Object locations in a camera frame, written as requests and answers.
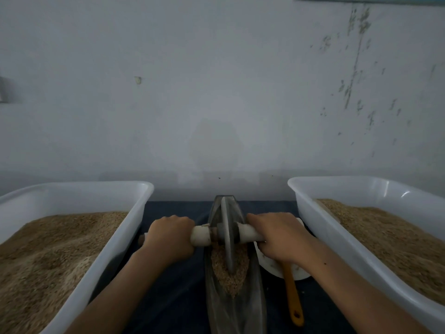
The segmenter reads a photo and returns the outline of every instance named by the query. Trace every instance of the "gray wall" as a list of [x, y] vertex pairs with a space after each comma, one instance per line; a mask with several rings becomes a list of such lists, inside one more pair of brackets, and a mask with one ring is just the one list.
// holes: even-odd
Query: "gray wall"
[[293, 0], [0, 0], [0, 194], [140, 179], [155, 199], [292, 199], [292, 176], [370, 174], [445, 196], [444, 18]]

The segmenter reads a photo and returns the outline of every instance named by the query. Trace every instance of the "brown granular material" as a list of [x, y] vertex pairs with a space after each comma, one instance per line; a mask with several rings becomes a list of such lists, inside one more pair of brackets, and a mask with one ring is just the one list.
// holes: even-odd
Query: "brown granular material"
[[126, 215], [53, 215], [0, 244], [0, 333], [41, 332]]
[[376, 207], [352, 207], [331, 199], [320, 202], [401, 280], [445, 305], [443, 241]]
[[212, 244], [212, 268], [219, 283], [232, 298], [240, 292], [249, 269], [247, 244], [235, 245], [235, 272], [230, 274], [226, 266], [225, 246]]

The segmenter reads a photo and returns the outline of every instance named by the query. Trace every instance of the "blue table surface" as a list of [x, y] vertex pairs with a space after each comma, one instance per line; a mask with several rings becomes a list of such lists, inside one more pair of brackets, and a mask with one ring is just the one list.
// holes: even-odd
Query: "blue table surface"
[[[137, 237], [163, 216], [187, 216], [205, 224], [213, 202], [147, 202], [141, 227], [120, 268], [137, 250]], [[241, 201], [243, 213], [290, 212], [298, 216], [296, 202]], [[284, 280], [261, 268], [267, 307], [267, 331], [274, 333], [354, 333], [343, 314], [312, 278], [296, 281], [305, 319], [304, 327], [290, 320]], [[203, 249], [188, 260], [170, 266], [155, 281], [133, 313], [123, 333], [210, 334], [206, 309]]]

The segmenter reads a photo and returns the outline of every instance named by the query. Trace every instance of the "forearm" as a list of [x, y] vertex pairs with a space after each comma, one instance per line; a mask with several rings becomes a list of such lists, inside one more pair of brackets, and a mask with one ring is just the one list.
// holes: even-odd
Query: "forearm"
[[427, 333], [403, 309], [351, 269], [336, 253], [313, 239], [309, 273], [359, 333]]
[[142, 297], [164, 269], [164, 261], [156, 249], [141, 248], [65, 333], [122, 332]]

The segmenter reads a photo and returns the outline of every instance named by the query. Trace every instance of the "yellow brush handle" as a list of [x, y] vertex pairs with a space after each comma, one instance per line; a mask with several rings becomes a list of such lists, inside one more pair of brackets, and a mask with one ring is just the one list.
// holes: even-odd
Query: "yellow brush handle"
[[298, 327], [302, 327], [304, 325], [303, 309], [301, 308], [300, 298], [295, 287], [291, 265], [284, 262], [280, 262], [280, 264], [283, 269], [283, 277], [286, 284], [287, 305], [289, 306], [291, 320]]

